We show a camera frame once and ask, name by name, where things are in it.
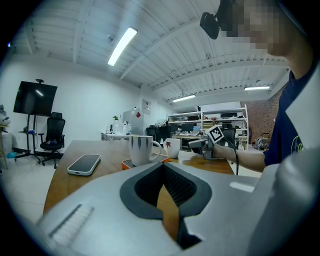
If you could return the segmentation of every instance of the person's arm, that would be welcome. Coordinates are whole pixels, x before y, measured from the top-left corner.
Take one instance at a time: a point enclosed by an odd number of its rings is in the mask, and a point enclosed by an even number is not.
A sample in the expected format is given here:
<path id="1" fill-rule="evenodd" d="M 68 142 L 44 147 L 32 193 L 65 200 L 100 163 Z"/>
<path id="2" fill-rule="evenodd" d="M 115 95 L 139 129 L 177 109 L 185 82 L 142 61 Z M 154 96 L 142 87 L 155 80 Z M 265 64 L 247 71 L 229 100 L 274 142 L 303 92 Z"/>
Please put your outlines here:
<path id="1" fill-rule="evenodd" d="M 250 153 L 248 151 L 237 150 L 236 153 L 238 155 L 240 166 L 253 171 L 262 172 L 266 166 L 279 164 L 281 162 L 281 134 L 279 124 L 280 111 L 281 106 L 279 104 L 279 110 L 274 124 L 269 149 L 263 153 Z M 236 162 L 235 151 L 230 147 L 220 146 L 219 144 L 214 144 L 213 156 L 215 158 L 225 158 L 229 161 Z"/>
<path id="2" fill-rule="evenodd" d="M 262 172 L 266 167 L 265 154 L 263 153 L 250 153 L 247 151 L 236 151 L 239 159 L 239 165 L 247 169 Z M 226 146 L 214 144 L 213 155 L 215 158 L 225 158 L 229 161 L 236 162 L 235 151 Z"/>

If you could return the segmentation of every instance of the coffee mug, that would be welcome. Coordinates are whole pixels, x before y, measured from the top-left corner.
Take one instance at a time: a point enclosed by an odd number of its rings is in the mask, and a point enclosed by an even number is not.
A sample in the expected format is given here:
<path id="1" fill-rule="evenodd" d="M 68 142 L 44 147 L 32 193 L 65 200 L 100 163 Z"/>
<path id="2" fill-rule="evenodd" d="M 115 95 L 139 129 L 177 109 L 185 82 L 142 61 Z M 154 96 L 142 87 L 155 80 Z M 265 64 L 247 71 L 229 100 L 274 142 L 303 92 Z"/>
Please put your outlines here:
<path id="1" fill-rule="evenodd" d="M 151 157 L 153 144 L 156 144 L 160 149 L 155 157 Z M 157 159 L 161 154 L 161 149 L 161 145 L 153 141 L 152 136 L 130 135 L 129 152 L 134 166 L 142 166 Z"/>
<path id="2" fill-rule="evenodd" d="M 163 148 L 166 151 L 166 154 L 170 158 L 177 158 L 180 151 L 180 139 L 179 138 L 167 138 L 164 141 Z"/>

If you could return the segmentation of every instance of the brick wall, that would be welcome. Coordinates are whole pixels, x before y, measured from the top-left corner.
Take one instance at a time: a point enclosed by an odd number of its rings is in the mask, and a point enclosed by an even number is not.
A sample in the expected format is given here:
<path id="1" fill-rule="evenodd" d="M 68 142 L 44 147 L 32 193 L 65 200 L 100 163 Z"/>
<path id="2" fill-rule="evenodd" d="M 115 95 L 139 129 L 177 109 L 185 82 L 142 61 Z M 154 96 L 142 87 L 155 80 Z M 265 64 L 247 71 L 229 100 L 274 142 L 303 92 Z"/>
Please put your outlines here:
<path id="1" fill-rule="evenodd" d="M 285 86 L 280 89 L 272 98 L 268 100 L 242 101 L 243 108 L 246 104 L 248 111 L 249 127 L 252 132 L 251 143 L 261 137 L 262 133 L 270 133 L 274 130 L 277 118 L 279 98 Z"/>

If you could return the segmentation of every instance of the white smartphone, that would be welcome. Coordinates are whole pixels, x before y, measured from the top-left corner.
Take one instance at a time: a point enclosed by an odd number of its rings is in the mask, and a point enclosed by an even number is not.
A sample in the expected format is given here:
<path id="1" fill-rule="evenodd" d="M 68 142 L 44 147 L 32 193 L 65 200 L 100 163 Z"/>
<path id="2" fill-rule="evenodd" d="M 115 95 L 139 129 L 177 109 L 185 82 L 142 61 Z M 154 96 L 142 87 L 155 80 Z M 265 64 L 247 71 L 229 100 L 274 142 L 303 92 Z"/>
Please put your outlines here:
<path id="1" fill-rule="evenodd" d="M 96 168 L 101 155 L 84 154 L 68 167 L 68 173 L 74 175 L 89 176 Z"/>

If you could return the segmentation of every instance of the black tv screen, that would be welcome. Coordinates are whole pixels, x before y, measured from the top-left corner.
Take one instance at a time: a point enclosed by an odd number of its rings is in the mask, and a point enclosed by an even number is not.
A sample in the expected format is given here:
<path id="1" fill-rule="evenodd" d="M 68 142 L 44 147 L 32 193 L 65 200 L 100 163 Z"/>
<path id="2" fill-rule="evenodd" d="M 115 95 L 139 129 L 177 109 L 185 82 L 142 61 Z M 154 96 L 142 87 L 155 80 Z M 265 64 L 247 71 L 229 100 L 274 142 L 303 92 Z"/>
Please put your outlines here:
<path id="1" fill-rule="evenodd" d="M 56 86 L 21 81 L 13 112 L 50 117 Z"/>

